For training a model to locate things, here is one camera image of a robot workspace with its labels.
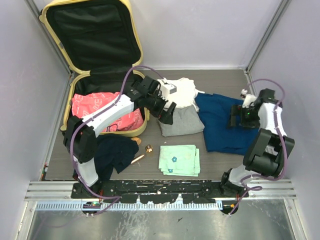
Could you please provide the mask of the grey garment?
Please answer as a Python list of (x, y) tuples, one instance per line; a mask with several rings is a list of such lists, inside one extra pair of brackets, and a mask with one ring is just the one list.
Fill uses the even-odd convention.
[(184, 108), (176, 108), (173, 112), (172, 119), (172, 125), (158, 122), (162, 136), (174, 137), (193, 135), (202, 132), (205, 128), (196, 109), (192, 105)]

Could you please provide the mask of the blue garment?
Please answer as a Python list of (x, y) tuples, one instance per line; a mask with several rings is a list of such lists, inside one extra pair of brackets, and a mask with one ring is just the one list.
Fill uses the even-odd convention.
[(204, 125), (203, 137), (208, 152), (245, 155), (258, 134), (258, 128), (239, 125), (229, 127), (232, 106), (241, 105), (242, 100), (220, 94), (198, 93), (195, 103), (198, 116)]

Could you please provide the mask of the white garment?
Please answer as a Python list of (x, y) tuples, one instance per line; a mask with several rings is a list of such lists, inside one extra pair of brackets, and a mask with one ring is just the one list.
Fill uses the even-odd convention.
[(166, 109), (172, 102), (175, 102), (176, 108), (182, 109), (188, 106), (194, 106), (196, 112), (199, 111), (195, 98), (199, 93), (204, 94), (205, 92), (196, 89), (194, 80), (186, 77), (182, 77), (177, 80), (163, 79), (177, 87), (177, 91), (168, 97), (168, 103), (165, 105)]

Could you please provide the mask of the mint green floral cloth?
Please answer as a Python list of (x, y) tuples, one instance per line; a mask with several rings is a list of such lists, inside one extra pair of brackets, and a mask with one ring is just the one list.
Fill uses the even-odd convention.
[(192, 144), (162, 145), (158, 168), (167, 176), (198, 177), (201, 171), (200, 150)]

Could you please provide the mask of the pink patterned garment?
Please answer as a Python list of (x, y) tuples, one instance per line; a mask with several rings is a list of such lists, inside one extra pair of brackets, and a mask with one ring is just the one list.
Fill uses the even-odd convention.
[[(71, 106), (72, 115), (81, 119), (109, 104), (118, 95), (119, 92), (97, 92), (88, 95), (74, 94)], [(132, 131), (140, 128), (143, 123), (144, 117), (142, 116), (141, 110), (136, 109), (114, 121), (105, 128), (103, 132)]]

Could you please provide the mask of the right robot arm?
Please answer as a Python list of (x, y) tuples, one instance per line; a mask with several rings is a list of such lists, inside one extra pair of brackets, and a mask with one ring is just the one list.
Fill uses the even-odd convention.
[(228, 125), (235, 127), (239, 117), (241, 127), (258, 132), (242, 164), (223, 173), (219, 191), (225, 197), (243, 194), (247, 183), (257, 178), (278, 180), (295, 145), (284, 131), (283, 103), (275, 99), (274, 90), (265, 88), (255, 96), (243, 89), (240, 96), (243, 103), (232, 106)]

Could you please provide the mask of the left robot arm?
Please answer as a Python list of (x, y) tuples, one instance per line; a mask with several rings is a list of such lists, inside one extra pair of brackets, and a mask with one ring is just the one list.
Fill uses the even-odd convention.
[(164, 80), (157, 81), (146, 76), (130, 86), (123, 84), (117, 98), (83, 118), (72, 116), (67, 121), (63, 144), (67, 148), (82, 192), (88, 198), (101, 198), (99, 176), (94, 156), (98, 149), (98, 136), (109, 125), (139, 108), (146, 108), (161, 123), (172, 125), (176, 103), (168, 103), (168, 96), (177, 92), (177, 87)]

